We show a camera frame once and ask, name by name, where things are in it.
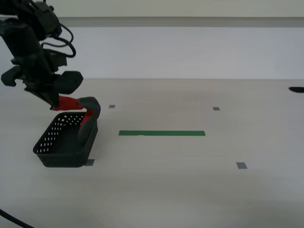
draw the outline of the black cable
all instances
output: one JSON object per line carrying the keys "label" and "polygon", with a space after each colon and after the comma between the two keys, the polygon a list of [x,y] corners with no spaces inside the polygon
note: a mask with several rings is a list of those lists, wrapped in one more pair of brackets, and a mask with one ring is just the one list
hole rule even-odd
{"label": "black cable", "polygon": [[38,9],[37,4],[33,0],[29,0],[29,3],[32,4],[36,9]]}
{"label": "black cable", "polygon": [[68,42],[66,39],[63,39],[63,38],[60,38],[60,37],[54,37],[54,39],[64,42],[67,46],[69,46],[69,48],[72,50],[73,54],[69,55],[69,54],[62,53],[62,52],[55,51],[55,50],[51,50],[51,49],[46,49],[47,51],[49,51],[50,53],[57,54],[59,56],[64,56],[64,57],[69,57],[69,58],[75,57],[76,49],[74,48],[74,46],[70,42]]}
{"label": "black cable", "polygon": [[0,209],[0,216],[4,217],[5,219],[17,224],[18,226],[21,226],[23,228],[33,228],[32,226],[20,221],[19,219],[16,219],[15,217],[11,216],[10,214],[6,213],[5,211]]}
{"label": "black cable", "polygon": [[[61,24],[61,23],[60,23],[60,26],[63,27],[66,31],[69,32],[69,34],[71,35],[70,43],[72,43],[73,40],[74,40],[74,35],[73,35],[73,33],[71,32],[71,30],[69,30],[66,26],[64,26],[64,25]],[[60,47],[63,48],[63,47],[66,47],[66,46],[67,46],[67,44],[57,45],[57,44],[51,44],[51,43],[43,42],[43,43],[41,44],[41,47],[43,48],[44,45],[49,45],[49,46],[56,47],[56,48],[60,48]]]}

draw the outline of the green tape strip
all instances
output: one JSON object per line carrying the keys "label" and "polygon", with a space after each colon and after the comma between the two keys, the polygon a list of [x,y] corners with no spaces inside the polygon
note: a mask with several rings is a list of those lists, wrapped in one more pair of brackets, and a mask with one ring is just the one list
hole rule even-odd
{"label": "green tape strip", "polygon": [[119,131],[119,135],[145,136],[206,136],[204,131]]}

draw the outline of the black object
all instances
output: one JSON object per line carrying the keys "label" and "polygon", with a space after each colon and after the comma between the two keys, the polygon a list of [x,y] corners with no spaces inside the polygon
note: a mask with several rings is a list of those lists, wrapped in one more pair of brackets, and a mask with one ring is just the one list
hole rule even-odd
{"label": "black object", "polygon": [[[26,85],[25,91],[57,107],[59,93],[71,94],[80,86],[83,77],[76,71],[55,74],[60,66],[67,65],[67,57],[76,55],[76,50],[71,44],[74,39],[72,32],[60,24],[53,10],[45,0],[0,0],[0,14],[18,17],[0,20],[0,36],[14,56],[12,63],[17,65],[4,73],[1,80],[6,86],[16,86],[15,80],[21,79]],[[62,27],[71,34],[70,41],[59,37]],[[46,38],[64,44],[39,43]],[[44,49],[44,45],[69,46],[72,54]]]}
{"label": "black object", "polygon": [[237,162],[237,167],[238,167],[239,170],[247,169],[247,166],[246,166],[245,162]]}
{"label": "black object", "polygon": [[304,87],[289,87],[289,90],[295,93],[304,93]]}
{"label": "black object", "polygon": [[82,144],[78,140],[78,131],[85,114],[64,112],[55,117],[33,149],[44,166],[76,168],[86,164],[98,128],[95,122],[87,141]]}
{"label": "black object", "polygon": [[10,214],[6,213],[5,211],[3,211],[1,209],[0,209],[0,216],[4,217],[8,221],[11,221],[11,222],[17,224],[18,226],[23,227],[23,228],[33,228],[32,226],[20,221],[19,219],[11,216]]}

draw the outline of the black basket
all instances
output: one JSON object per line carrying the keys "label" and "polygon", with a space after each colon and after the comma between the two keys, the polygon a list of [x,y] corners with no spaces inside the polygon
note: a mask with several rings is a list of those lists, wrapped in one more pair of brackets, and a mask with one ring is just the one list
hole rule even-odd
{"label": "black basket", "polygon": [[86,143],[79,142],[78,131],[85,114],[65,112],[55,117],[33,149],[44,166],[81,167],[86,164],[98,128],[96,122]]}

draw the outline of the white wall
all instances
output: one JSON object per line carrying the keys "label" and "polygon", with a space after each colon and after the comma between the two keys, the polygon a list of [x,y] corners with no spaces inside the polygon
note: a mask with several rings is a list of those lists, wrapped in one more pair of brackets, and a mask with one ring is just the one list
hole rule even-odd
{"label": "white wall", "polygon": [[[304,79],[304,28],[72,28],[85,78]],[[12,65],[0,42],[0,71]]]}
{"label": "white wall", "polygon": [[303,17],[303,0],[47,0],[60,17]]}

